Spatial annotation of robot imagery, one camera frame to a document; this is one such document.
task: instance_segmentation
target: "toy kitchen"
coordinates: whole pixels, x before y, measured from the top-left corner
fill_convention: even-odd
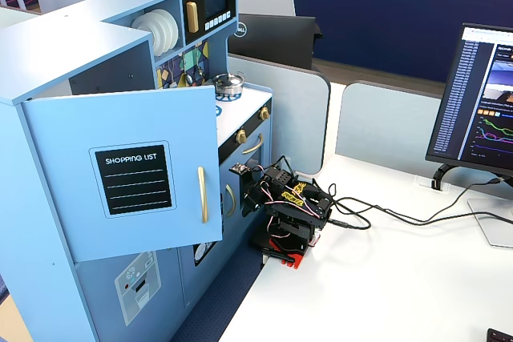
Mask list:
[[[257,217],[230,168],[275,160],[277,107],[229,66],[237,23],[86,0],[0,30],[0,272],[34,340],[169,341]]]

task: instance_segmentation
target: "blue wall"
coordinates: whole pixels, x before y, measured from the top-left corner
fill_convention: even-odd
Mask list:
[[[315,57],[445,82],[464,22],[513,26],[513,0],[294,0],[325,38]]]

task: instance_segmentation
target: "cubicle divider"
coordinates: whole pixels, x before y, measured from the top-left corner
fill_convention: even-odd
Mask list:
[[[331,85],[320,72],[230,54],[228,68],[246,82],[273,90],[274,162],[285,155],[294,170],[316,174],[322,168]]]
[[[336,154],[432,178],[440,163],[425,160],[440,98],[379,84],[354,83],[342,96]],[[486,182],[485,171],[456,168],[444,182],[466,187]],[[511,199],[507,185],[475,190]]]

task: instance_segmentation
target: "monitor screen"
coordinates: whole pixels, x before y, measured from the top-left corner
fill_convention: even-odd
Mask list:
[[[463,27],[426,159],[513,175],[513,30]]]

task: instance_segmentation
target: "oven door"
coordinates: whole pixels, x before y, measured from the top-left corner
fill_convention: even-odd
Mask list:
[[[236,17],[236,0],[182,0],[185,41],[192,43]]]

